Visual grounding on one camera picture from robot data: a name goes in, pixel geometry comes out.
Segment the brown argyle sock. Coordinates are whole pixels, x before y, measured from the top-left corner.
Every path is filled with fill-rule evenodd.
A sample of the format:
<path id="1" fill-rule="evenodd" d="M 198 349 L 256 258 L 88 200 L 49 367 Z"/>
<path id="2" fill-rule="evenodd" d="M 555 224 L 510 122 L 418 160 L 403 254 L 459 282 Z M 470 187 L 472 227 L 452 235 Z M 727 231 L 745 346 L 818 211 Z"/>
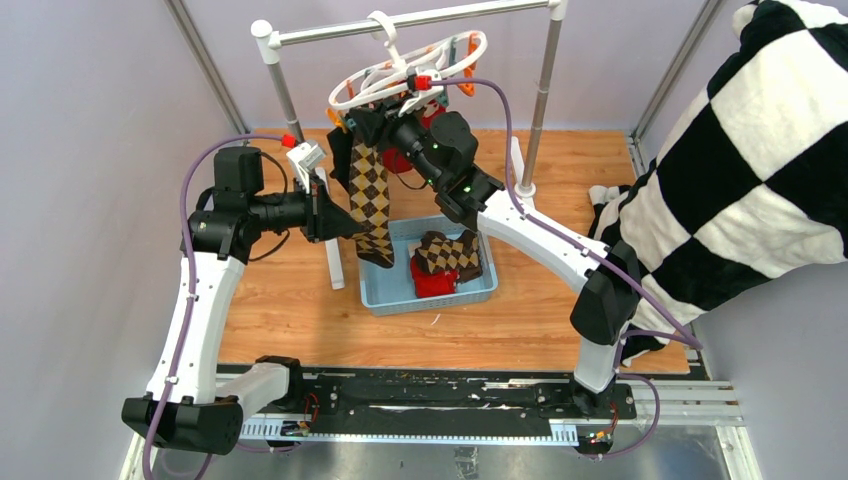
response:
<path id="1" fill-rule="evenodd" d="M 420 246 L 414 250 L 413 257 L 419 261 L 421 268 L 429 273 L 444 270 L 458 271 L 458 260 L 462 250 L 461 243 L 457 241 L 458 238 L 451 239 L 439 231 L 427 231 L 421 238 Z"/>
<path id="2" fill-rule="evenodd" d="M 353 142 L 347 191 L 350 215 L 362 227 L 352 236 L 357 257 L 380 268 L 393 267 L 388 171 L 377 152 L 361 140 Z"/>

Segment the light blue plastic basket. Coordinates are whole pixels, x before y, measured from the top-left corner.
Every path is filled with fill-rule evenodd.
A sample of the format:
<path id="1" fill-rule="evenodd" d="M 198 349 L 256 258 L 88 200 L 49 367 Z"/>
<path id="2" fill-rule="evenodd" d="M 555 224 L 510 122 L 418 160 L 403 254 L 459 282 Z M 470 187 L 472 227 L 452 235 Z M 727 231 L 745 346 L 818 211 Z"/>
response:
<path id="1" fill-rule="evenodd" d="M 488 301 L 498 288 L 493 255 L 488 238 L 479 234 L 473 242 L 478 260 L 468 269 L 425 266 L 422 242 L 427 234 L 450 242 L 459 240 L 466 228 L 442 215 L 393 220 L 388 229 L 395 254 L 390 268 L 372 262 L 359 262 L 360 299 L 374 316 L 444 309 Z"/>

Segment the red snowflake christmas sock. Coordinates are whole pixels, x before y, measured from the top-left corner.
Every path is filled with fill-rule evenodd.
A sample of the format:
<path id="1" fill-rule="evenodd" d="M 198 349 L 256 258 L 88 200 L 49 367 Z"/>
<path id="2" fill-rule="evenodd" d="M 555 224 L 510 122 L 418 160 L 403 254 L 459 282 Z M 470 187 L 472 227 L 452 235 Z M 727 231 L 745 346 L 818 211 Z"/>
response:
<path id="1" fill-rule="evenodd" d="M 431 298 L 456 293 L 459 276 L 457 270 L 429 273 L 422 269 L 419 261 L 413 257 L 410 260 L 410 274 L 417 298 Z"/>

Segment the black sock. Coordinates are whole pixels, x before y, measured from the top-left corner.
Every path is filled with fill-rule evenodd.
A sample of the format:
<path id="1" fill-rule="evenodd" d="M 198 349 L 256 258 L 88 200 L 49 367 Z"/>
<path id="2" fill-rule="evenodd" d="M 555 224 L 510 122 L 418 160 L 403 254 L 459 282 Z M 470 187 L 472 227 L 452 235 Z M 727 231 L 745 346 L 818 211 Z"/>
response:
<path id="1" fill-rule="evenodd" d="M 347 191 L 350 184 L 350 166 L 353 153 L 353 134 L 336 127 L 327 134 L 332 153 L 333 168 L 330 177 L 335 179 Z"/>

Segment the brown sock striped cuff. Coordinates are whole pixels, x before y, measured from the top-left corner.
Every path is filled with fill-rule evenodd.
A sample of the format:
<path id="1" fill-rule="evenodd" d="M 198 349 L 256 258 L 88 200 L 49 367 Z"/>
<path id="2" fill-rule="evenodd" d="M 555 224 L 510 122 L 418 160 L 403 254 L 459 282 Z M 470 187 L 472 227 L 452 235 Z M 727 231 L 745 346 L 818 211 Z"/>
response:
<path id="1" fill-rule="evenodd" d="M 467 283 L 482 275 L 479 256 L 479 238 L 475 232 L 465 230 L 457 241 L 462 246 L 458 260 L 458 281 L 460 283 Z"/>

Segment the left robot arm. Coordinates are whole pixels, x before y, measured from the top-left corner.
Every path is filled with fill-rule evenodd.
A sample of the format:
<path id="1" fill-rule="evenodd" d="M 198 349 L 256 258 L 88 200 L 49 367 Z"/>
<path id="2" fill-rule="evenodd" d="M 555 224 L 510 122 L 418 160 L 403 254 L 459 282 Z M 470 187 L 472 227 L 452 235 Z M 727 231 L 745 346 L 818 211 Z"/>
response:
<path id="1" fill-rule="evenodd" d="M 121 413 L 157 448 L 226 455 L 245 421 L 267 405 L 293 413 L 305 403 L 302 367 L 291 357 L 262 356 L 247 372 L 216 383 L 230 305 L 261 236 L 298 229 L 318 243 L 361 230 L 315 171 L 325 157 L 319 145 L 309 141 L 289 149 L 294 181 L 281 193 L 264 191 L 266 157 L 256 147 L 219 149 L 213 185 L 182 216 L 187 234 L 179 293 L 163 354 L 144 395 L 127 399 Z"/>

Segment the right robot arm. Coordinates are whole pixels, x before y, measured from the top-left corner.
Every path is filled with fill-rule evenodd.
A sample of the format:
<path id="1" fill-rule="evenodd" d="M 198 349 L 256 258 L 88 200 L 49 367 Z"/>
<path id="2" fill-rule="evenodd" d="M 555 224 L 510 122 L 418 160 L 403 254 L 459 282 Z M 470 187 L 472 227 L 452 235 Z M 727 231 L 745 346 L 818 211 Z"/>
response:
<path id="1" fill-rule="evenodd" d="M 569 401 L 584 417 L 609 409 L 621 336 L 640 300 L 634 250 L 578 235 L 520 201 L 476 165 L 478 139 L 458 112 L 441 114 L 428 126 L 385 107 L 355 107 L 346 118 L 366 146 L 397 149 L 448 219 L 516 248 L 577 293 L 570 322 L 580 347 Z"/>

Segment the white round sock hanger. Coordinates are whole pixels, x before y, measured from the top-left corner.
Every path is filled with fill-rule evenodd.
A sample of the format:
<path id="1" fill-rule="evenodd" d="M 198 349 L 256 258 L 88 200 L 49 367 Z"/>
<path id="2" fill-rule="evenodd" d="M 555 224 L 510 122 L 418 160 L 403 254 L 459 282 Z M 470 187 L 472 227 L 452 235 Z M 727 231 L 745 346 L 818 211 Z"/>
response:
<path id="1" fill-rule="evenodd" d="M 470 30 L 447 37 L 417 50 L 401 54 L 396 48 L 397 28 L 384 12 L 376 10 L 368 18 L 380 26 L 375 35 L 383 41 L 389 59 L 365 67 L 341 81 L 329 94 L 329 108 L 336 112 L 374 104 L 410 92 L 406 80 L 416 69 L 438 70 L 443 80 L 473 75 L 477 62 L 488 48 L 484 32 Z"/>

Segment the white grey drying rack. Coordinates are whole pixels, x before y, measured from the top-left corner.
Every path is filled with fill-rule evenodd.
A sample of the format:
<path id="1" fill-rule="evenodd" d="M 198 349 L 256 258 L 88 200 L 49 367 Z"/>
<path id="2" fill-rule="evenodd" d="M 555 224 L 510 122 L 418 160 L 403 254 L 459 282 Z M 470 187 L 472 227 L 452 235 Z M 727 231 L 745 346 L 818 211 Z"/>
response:
<path id="1" fill-rule="evenodd" d="M 548 88 L 556 59 L 559 35 L 566 16 L 566 2 L 488 1 L 411 12 L 389 16 L 389 18 L 395 22 L 398 32 L 400 29 L 413 26 L 534 8 L 547 8 L 550 13 L 550 22 L 529 143 L 527 150 L 522 152 L 513 137 L 507 139 L 507 187 L 493 194 L 486 201 L 486 208 L 479 216 L 478 225 L 483 233 L 520 250 L 556 274 L 573 291 L 579 291 L 586 282 L 585 277 L 577 270 L 577 263 L 587 259 L 582 253 L 584 247 L 575 232 L 538 211 L 534 203 L 536 186 L 532 181 L 547 107 Z M 272 83 L 287 121 L 287 128 L 297 139 L 301 139 L 303 132 L 280 65 L 280 50 L 286 45 L 344 38 L 364 33 L 375 37 L 381 28 L 376 21 L 367 17 L 358 22 L 291 32 L 279 32 L 268 21 L 256 20 L 252 23 L 250 31 L 263 62 L 269 68 Z"/>

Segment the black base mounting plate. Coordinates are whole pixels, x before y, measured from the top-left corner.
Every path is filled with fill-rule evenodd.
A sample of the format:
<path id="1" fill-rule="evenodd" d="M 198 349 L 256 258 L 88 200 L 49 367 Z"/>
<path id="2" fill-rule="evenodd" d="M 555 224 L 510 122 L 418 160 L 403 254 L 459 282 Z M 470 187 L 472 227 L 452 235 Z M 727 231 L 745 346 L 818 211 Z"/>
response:
<path id="1" fill-rule="evenodd" d="M 603 433 L 637 416 L 631 388 L 598 399 L 569 380 L 527 383 L 422 372 L 313 373 L 297 400 L 250 416 L 243 438 L 571 445 L 580 428 Z"/>

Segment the black white checkered blanket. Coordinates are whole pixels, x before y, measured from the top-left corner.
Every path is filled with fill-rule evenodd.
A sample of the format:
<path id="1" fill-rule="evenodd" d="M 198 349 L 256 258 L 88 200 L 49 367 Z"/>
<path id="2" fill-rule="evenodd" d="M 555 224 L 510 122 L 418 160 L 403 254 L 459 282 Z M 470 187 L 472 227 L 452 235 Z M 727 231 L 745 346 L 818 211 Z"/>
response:
<path id="1" fill-rule="evenodd" d="M 592 186 L 589 234 L 638 258 L 622 361 L 663 349 L 741 293 L 847 259 L 847 18 L 810 1 L 752 1 L 737 50 L 630 185 Z"/>

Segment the aluminium frame rail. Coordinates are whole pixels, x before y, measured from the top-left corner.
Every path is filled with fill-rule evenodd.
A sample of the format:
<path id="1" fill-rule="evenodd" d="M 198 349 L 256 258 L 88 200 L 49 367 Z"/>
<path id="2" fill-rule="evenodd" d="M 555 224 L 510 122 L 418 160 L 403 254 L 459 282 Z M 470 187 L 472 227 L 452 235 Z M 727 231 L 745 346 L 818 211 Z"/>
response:
<path id="1" fill-rule="evenodd" d="M 761 475 L 731 388 L 712 381 L 629 374 L 592 394 L 565 378 L 297 371 L 283 397 L 258 407 L 241 404 L 247 382 L 227 379 L 206 403 L 130 398 L 122 418 L 152 434 L 156 448 L 218 456 L 263 440 L 272 449 L 308 441 L 565 446 L 601 461 L 625 454 L 614 444 L 625 426 L 641 432 L 629 451 L 662 423 L 706 426 L 722 441 L 733 477 Z"/>

